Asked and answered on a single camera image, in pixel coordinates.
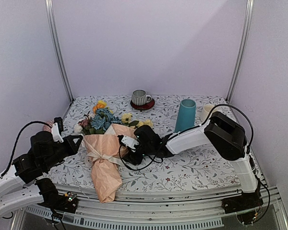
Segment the flower bouquet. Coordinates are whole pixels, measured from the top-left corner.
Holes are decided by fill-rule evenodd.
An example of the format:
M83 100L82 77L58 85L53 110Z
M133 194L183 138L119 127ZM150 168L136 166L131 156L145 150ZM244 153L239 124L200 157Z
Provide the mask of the flower bouquet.
M150 119L133 120L130 113L115 116L107 103L99 100L92 112L74 126L74 132L83 135L83 144L85 140L100 154L115 156L125 163L122 157L128 153L128 149L119 143L118 135L134 138L134 131L143 125L152 127L153 123ZM119 167L103 159L95 161L91 166L91 178L100 203L115 199L116 191L122 185Z

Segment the cream ribbon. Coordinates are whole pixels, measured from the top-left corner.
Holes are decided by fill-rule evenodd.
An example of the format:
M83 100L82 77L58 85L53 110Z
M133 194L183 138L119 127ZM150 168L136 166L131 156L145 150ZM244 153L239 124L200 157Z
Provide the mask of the cream ribbon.
M84 158L84 162L86 166L92 166L93 163L99 159L107 160L113 164L119 165L119 166L124 166L123 162L121 159L115 157L115 156L110 156L106 154L100 154L98 151L94 149L92 145L90 145L88 142L84 140L84 146L86 148L87 154Z

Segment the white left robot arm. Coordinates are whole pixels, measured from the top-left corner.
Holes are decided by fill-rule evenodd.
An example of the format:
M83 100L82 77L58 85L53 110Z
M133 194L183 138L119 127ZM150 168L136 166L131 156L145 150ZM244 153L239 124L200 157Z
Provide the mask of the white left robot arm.
M82 140L81 135L53 137L47 131L32 136L28 153L13 160L11 168L0 176L0 218L33 204L75 213L78 206L76 195L72 192L59 194L54 183L43 175L65 158L76 155Z

